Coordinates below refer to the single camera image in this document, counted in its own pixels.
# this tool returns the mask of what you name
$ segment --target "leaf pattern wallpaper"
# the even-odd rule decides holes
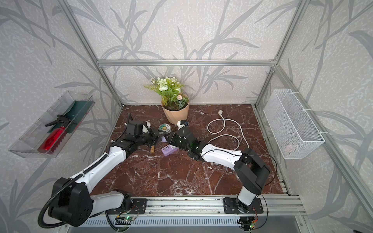
[[[273,59],[294,1],[69,0],[99,59]],[[254,103],[268,67],[105,67],[125,104],[159,104],[142,85],[176,76],[193,104]]]
[[[308,5],[280,66],[342,152],[373,190],[373,1]],[[275,75],[258,107],[274,88]],[[287,183],[300,195],[315,232],[373,232],[373,222],[323,147],[301,160],[284,160],[265,120]]]
[[[57,9],[56,1],[0,1],[0,232],[50,232],[36,219],[54,181],[99,156],[120,112]],[[65,91],[92,94],[95,105],[60,154],[43,159],[9,152]]]

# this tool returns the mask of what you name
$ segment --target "red marble surface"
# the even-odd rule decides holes
[[[267,182],[276,176],[274,181],[264,188],[263,193],[283,193],[271,159],[264,156],[268,154],[267,147],[251,105],[190,105],[188,121],[194,136],[208,142],[217,135],[232,134],[241,140],[239,150],[247,147],[238,125],[234,122],[226,121],[226,128],[217,135],[207,131],[207,124],[220,118],[218,110],[224,111],[223,117],[241,124],[250,148],[261,154],[261,158],[270,166],[271,174]],[[122,133],[128,113],[132,114],[134,120],[148,121],[156,128],[162,123],[169,123],[161,106],[125,106],[111,139],[116,139]],[[209,129],[217,132],[222,127],[223,122],[216,121]],[[211,143],[227,149],[235,149],[237,146],[237,141],[229,136],[220,137]],[[93,189],[91,195],[116,189],[130,192],[132,196],[233,195],[240,192],[242,184],[230,168],[216,163],[197,162],[181,150],[165,157],[161,148],[166,145],[167,143],[161,142],[156,146],[154,154],[150,153],[150,149],[137,150],[110,171]]]

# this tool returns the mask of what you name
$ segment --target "wire mesh basket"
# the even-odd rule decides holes
[[[284,159],[304,158],[324,138],[290,89],[274,89],[264,114]]]

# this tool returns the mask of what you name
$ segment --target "green cloth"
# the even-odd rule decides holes
[[[93,105],[94,101],[90,100],[75,100],[69,108],[66,110],[64,116],[68,117],[69,119],[73,119],[73,122],[69,125],[66,129],[67,133],[72,133],[77,125],[83,120],[84,116],[87,114],[90,107]],[[48,133],[51,133],[53,130],[58,129],[61,127],[63,123],[55,124]]]

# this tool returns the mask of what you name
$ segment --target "red spray bottle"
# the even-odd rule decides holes
[[[39,147],[38,151],[41,153],[53,153],[55,149],[57,148],[57,146],[62,141],[62,139],[65,137],[66,135],[65,128],[69,125],[70,121],[71,120],[69,118],[63,115],[57,115],[57,120],[46,124],[45,127],[52,126],[58,123],[62,123],[59,128],[54,129],[50,133],[47,139],[45,139],[45,141]]]

